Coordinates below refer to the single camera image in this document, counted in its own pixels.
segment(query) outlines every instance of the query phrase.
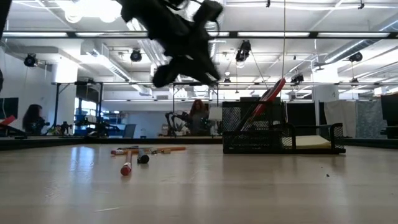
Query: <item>woman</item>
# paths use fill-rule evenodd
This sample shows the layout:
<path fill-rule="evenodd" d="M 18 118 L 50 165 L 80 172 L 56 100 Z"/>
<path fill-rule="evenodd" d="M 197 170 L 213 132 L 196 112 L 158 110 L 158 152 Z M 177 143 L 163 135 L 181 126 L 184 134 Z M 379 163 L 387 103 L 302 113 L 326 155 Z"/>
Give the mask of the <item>woman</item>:
<path fill-rule="evenodd" d="M 203 127 L 202 120 L 208 117 L 208 111 L 202 100 L 195 100 L 189 113 L 192 126 L 190 128 L 192 135 L 204 135 L 207 130 Z"/>
<path fill-rule="evenodd" d="M 42 109 L 40 105 L 30 105 L 22 120 L 22 128 L 27 134 L 40 135 L 45 121 L 42 118 Z"/>

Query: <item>robotic arm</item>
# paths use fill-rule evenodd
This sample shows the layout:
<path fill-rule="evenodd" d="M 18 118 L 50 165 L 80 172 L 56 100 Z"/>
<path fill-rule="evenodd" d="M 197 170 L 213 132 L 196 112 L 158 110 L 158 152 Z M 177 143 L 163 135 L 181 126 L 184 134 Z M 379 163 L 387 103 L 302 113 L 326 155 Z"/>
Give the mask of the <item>robotic arm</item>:
<path fill-rule="evenodd" d="M 172 83 L 179 74 L 192 77 L 206 85 L 213 85 L 220 75 L 211 61 L 208 51 L 208 35 L 205 24 L 216 22 L 223 11 L 218 2 L 204 0 L 117 0 L 122 5 L 121 16 L 125 22 L 136 18 L 147 30 L 151 40 L 156 40 L 172 57 L 168 65 L 160 66 L 152 80 L 160 88 Z M 172 13 L 169 7 L 179 10 L 185 1 L 201 4 L 193 17 L 187 21 Z"/>
<path fill-rule="evenodd" d="M 190 118 L 189 118 L 189 114 L 186 112 L 183 112 L 182 114 L 175 114 L 173 112 L 168 112 L 165 114 L 166 120 L 167 120 L 167 125 L 169 126 L 169 130 L 167 131 L 167 135 L 171 136 L 171 135 L 175 135 L 175 132 L 177 130 L 176 126 L 175 126 L 175 118 L 179 118 L 182 121 L 186 122 L 186 126 L 189 129 L 190 128 Z"/>

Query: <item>black partition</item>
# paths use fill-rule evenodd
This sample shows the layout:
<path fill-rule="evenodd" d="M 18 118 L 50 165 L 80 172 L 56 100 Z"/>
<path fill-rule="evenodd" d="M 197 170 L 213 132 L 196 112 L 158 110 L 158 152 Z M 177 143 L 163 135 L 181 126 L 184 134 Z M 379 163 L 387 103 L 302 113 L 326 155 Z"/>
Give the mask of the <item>black partition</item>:
<path fill-rule="evenodd" d="M 314 103 L 287 103 L 287 122 L 294 126 L 317 125 Z M 299 129 L 297 136 L 316 135 L 316 129 Z"/>
<path fill-rule="evenodd" d="M 398 139 L 398 94 L 381 96 L 381 108 L 383 119 L 387 121 L 387 127 L 381 134 L 388 139 Z"/>

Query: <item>ceiling light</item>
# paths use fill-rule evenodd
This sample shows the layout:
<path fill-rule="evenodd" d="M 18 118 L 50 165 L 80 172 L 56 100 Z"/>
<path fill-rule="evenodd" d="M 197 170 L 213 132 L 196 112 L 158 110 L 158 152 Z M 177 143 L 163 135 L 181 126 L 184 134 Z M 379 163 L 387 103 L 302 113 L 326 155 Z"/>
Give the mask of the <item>ceiling light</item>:
<path fill-rule="evenodd" d="M 104 83 L 104 85 L 129 85 L 130 83 L 127 82 L 109 82 L 109 83 Z"/>
<path fill-rule="evenodd" d="M 68 37 L 66 32 L 13 32 L 5 31 L 2 35 L 4 38 L 18 38 L 18 37 Z"/>
<path fill-rule="evenodd" d="M 229 32 L 208 32 L 211 37 L 227 37 Z"/>
<path fill-rule="evenodd" d="M 68 22 L 77 23 L 83 17 L 97 17 L 110 23 L 120 17 L 122 5 L 110 0 L 55 1 L 64 11 Z"/>
<path fill-rule="evenodd" d="M 104 102 L 127 102 L 127 100 L 103 100 Z"/>
<path fill-rule="evenodd" d="M 130 32 L 77 32 L 77 37 L 84 38 L 146 38 L 147 32 L 130 31 Z"/>
<path fill-rule="evenodd" d="M 308 37 L 309 32 L 238 32 L 238 37 Z"/>
<path fill-rule="evenodd" d="M 320 32 L 318 37 L 387 37 L 388 32 Z"/>

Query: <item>fluorescent light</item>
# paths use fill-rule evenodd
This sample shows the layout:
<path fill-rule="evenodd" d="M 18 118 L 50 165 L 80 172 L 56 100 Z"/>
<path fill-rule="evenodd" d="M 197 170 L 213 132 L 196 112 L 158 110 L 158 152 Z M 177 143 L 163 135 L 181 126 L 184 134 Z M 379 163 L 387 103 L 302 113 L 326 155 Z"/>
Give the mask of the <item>fluorescent light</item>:
<path fill-rule="evenodd" d="M 387 37 L 388 32 L 321 32 L 318 37 Z"/>
<path fill-rule="evenodd" d="M 212 37 L 227 37 L 229 36 L 229 32 L 208 32 Z"/>
<path fill-rule="evenodd" d="M 15 37 L 68 37 L 66 32 L 13 32 L 5 31 L 2 35 L 4 38 Z"/>
<path fill-rule="evenodd" d="M 104 102 L 127 102 L 127 100 L 103 100 Z"/>
<path fill-rule="evenodd" d="M 238 37 L 308 37 L 309 32 L 238 32 Z"/>
<path fill-rule="evenodd" d="M 104 85 L 130 85 L 128 82 L 110 82 L 110 83 L 104 83 Z"/>
<path fill-rule="evenodd" d="M 130 82 L 130 84 L 135 85 L 135 84 L 140 84 L 140 85 L 153 85 L 151 82 Z"/>
<path fill-rule="evenodd" d="M 117 37 L 117 38 L 129 38 L 129 37 L 147 37 L 147 32 L 77 32 L 77 37 L 84 37 L 84 38 L 94 38 L 94 37 Z"/>

